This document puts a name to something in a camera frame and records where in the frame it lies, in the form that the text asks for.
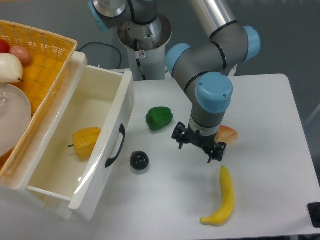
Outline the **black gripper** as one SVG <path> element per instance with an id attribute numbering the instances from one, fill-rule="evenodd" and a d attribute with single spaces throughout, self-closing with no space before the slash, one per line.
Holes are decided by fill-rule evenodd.
<path id="1" fill-rule="evenodd" d="M 201 148 L 209 158 L 207 163 L 211 161 L 221 162 L 225 155 L 227 144 L 225 142 L 215 142 L 217 133 L 208 136 L 200 135 L 188 125 L 188 128 L 182 123 L 178 122 L 173 130 L 171 138 L 176 140 L 178 148 L 181 150 L 184 144 L 192 144 Z"/>

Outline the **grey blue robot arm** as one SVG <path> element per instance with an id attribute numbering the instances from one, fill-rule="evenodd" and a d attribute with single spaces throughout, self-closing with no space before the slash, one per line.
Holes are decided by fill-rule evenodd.
<path id="1" fill-rule="evenodd" d="M 169 72 L 191 101 L 188 125 L 178 123 L 172 138 L 180 146 L 197 146 L 209 160 L 221 161 L 227 145 L 215 138 L 233 94 L 224 72 L 255 57 L 261 40 L 254 28 L 238 23 L 226 1 L 194 0 L 191 4 L 209 43 L 197 49 L 180 43 L 166 50 L 172 28 L 155 0 L 88 2 L 101 30 L 117 29 L 135 81 L 163 80 Z"/>

